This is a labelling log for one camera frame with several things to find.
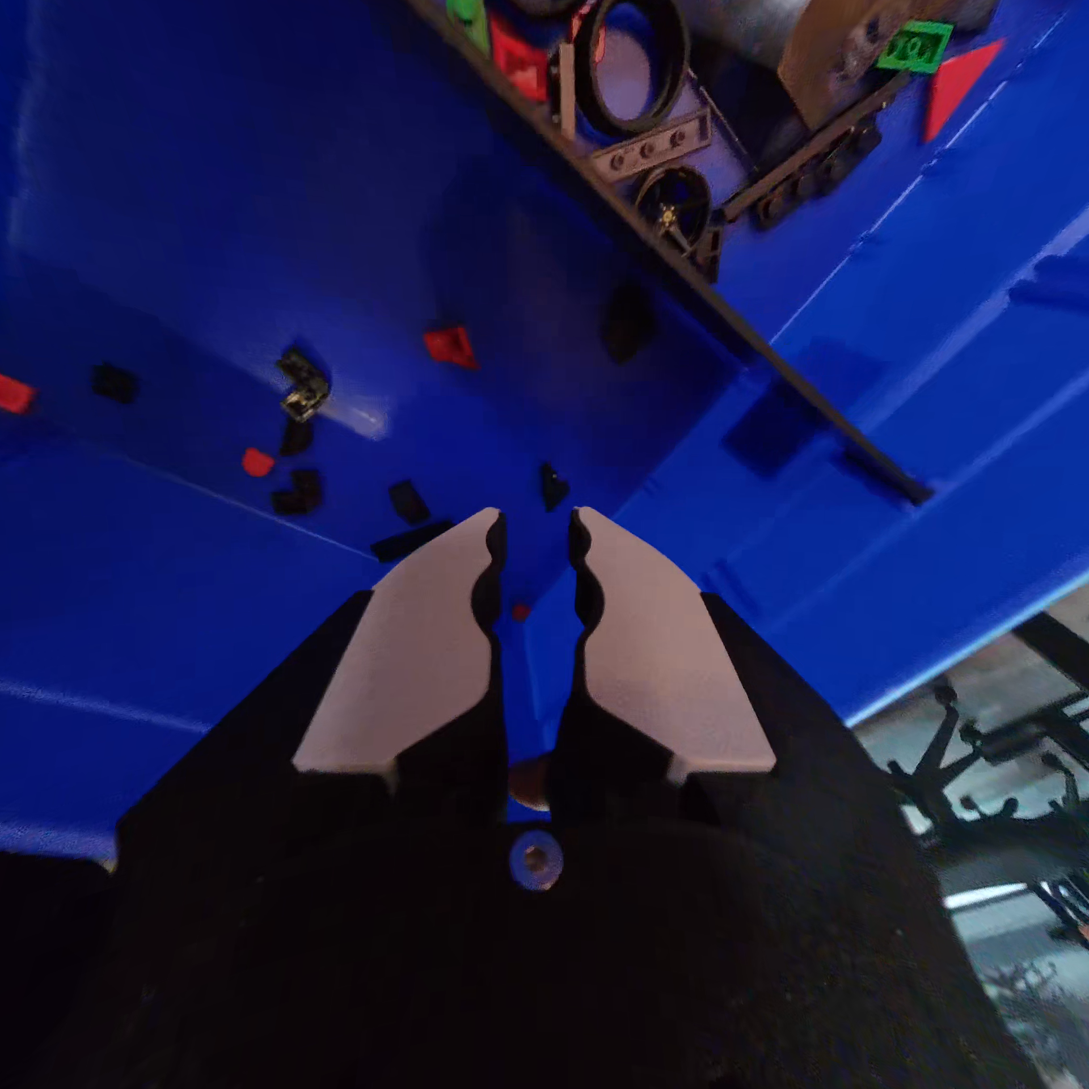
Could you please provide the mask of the long black lego plate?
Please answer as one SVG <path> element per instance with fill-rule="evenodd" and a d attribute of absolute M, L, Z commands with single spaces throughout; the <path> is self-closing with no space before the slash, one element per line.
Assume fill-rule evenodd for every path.
<path fill-rule="evenodd" d="M 879 118 L 913 79 L 897 72 L 851 105 L 783 162 L 736 192 L 720 208 L 725 225 L 748 217 L 768 231 L 808 201 L 834 193 L 882 143 Z"/>

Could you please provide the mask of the black bin divider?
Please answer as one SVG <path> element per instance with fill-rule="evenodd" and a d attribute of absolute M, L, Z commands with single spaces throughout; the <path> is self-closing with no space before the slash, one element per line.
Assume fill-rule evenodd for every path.
<path fill-rule="evenodd" d="M 646 276 L 666 290 L 706 334 L 742 364 L 761 360 L 773 370 L 783 386 L 791 388 L 825 426 L 839 433 L 844 445 L 852 448 L 855 463 L 889 490 L 913 506 L 920 506 L 934 495 L 930 484 L 904 470 L 817 387 L 797 374 L 686 259 L 654 238 L 631 206 L 594 178 L 592 168 L 568 151 L 568 143 L 558 129 L 523 102 L 518 93 L 484 60 L 433 2 L 392 2 L 391 9 L 395 15 L 412 20 L 417 47 L 428 51 L 430 62 L 476 100 L 492 126 L 514 144 L 522 157 L 564 189 L 615 244 L 628 250 Z"/>

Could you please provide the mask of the grey lego plate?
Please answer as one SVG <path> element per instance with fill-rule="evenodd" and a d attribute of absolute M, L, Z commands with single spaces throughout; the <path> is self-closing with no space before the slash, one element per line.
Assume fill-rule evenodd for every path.
<path fill-rule="evenodd" d="M 599 149 L 587 162 L 597 178 L 617 184 L 710 147 L 712 129 L 711 111 L 703 108 L 643 136 Z"/>

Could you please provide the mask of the black rubber lego tyre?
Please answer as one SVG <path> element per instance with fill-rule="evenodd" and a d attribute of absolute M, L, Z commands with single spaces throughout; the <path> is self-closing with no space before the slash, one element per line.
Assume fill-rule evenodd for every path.
<path fill-rule="evenodd" d="M 637 117 L 617 117 L 605 103 L 598 76 L 597 40 L 615 7 L 634 7 L 646 20 L 661 61 L 656 97 Z M 685 16 L 674 1 L 601 1 L 582 19 L 574 41 L 576 100 L 598 133 L 619 138 L 637 137 L 663 122 L 678 101 L 688 74 L 690 35 Z"/>

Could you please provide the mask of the brown lego panel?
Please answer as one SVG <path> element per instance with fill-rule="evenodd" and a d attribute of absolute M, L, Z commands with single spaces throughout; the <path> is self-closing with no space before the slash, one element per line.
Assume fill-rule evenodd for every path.
<path fill-rule="evenodd" d="M 774 71 L 807 129 L 822 129 L 854 100 L 892 37 L 913 20 L 984 30 L 995 1 L 776 2 L 782 44 Z"/>

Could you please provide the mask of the black office chair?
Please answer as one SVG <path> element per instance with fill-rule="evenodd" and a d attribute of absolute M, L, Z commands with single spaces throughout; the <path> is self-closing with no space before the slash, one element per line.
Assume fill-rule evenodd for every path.
<path fill-rule="evenodd" d="M 923 851 L 946 869 L 1015 851 L 1086 854 L 1087 690 L 988 729 L 951 684 L 932 698 L 941 715 L 920 752 L 882 769 Z"/>

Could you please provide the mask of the blue plastic bin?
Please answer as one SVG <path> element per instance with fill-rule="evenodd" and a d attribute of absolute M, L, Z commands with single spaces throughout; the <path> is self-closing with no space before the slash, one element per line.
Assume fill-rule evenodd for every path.
<path fill-rule="evenodd" d="M 672 383 L 663 449 L 619 507 L 568 513 L 660 548 L 851 724 L 1087 588 L 1087 2 L 998 2 L 955 30 L 951 59 L 1005 46 L 937 139 L 932 76 L 913 75 L 874 152 L 768 231 L 720 208 L 819 129 L 701 25 L 710 2 L 676 2 L 689 68 L 656 129 L 711 111 L 711 146 L 673 167 L 703 173 L 714 210 L 694 256 L 659 240 L 933 487 L 920 506 L 706 334 L 391 3 L 2 2 L 2 277 L 29 252 L 592 296 L 611 360 L 647 348 Z M 599 39 L 605 103 L 639 115 L 661 78 L 646 20 L 615 7 Z M 597 179 L 644 225 L 650 171 Z M 152 524 L 117 552 L 93 521 L 103 566 L 70 568 L 56 540 L 2 556 L 2 851 L 110 862 L 129 806 L 393 567 L 291 542 L 258 565 L 258 543 L 185 554 Z M 575 576 L 517 619 L 506 574 L 510 732 L 533 750 L 565 698 Z"/>

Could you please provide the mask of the red lego brick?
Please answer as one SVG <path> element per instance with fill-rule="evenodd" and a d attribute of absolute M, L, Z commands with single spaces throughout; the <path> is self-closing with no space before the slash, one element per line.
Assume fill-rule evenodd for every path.
<path fill-rule="evenodd" d="M 549 102 L 549 54 L 524 41 L 495 12 L 489 13 L 488 25 L 492 61 L 510 85 L 530 102 Z"/>

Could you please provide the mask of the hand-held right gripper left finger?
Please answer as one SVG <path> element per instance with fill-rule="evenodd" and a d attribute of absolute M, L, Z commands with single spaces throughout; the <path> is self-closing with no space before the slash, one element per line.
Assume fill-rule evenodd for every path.
<path fill-rule="evenodd" d="M 505 797 L 505 517 L 484 507 L 374 586 L 295 770 L 377 776 L 406 800 Z"/>

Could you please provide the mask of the black lego wheel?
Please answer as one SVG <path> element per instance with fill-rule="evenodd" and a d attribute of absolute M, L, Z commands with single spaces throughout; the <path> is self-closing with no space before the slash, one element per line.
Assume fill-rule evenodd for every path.
<path fill-rule="evenodd" d="M 694 256 L 714 210 L 707 179 L 689 166 L 650 171 L 637 192 L 635 207 L 656 236 L 685 257 Z"/>

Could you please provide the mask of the red triangular lego piece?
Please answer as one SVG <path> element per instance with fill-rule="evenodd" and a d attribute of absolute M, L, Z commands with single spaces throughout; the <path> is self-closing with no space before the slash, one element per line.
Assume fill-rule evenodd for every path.
<path fill-rule="evenodd" d="M 921 143 L 937 139 L 1004 46 L 1005 38 L 1000 38 L 940 64 L 929 84 Z"/>

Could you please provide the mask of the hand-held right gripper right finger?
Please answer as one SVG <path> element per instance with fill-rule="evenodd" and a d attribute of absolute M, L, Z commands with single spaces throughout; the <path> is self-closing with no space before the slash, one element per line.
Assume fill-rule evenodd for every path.
<path fill-rule="evenodd" d="M 589 506 L 571 514 L 568 562 L 582 632 L 551 807 L 625 808 L 695 774 L 771 772 L 772 745 L 694 580 Z"/>

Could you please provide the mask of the small lego parts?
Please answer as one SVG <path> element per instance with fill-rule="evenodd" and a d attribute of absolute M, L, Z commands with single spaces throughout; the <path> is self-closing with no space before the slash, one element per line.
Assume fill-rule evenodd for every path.
<path fill-rule="evenodd" d="M 334 280 L 205 261 L 47 264 L 2 277 L 2 556 L 47 540 L 93 560 L 166 525 L 172 546 L 250 533 L 391 565 L 411 535 L 506 514 L 506 592 L 526 619 L 566 565 L 573 504 L 616 510 L 663 446 L 647 348 L 627 370 L 594 297 L 516 299 L 455 278 L 446 297 L 388 271 Z"/>

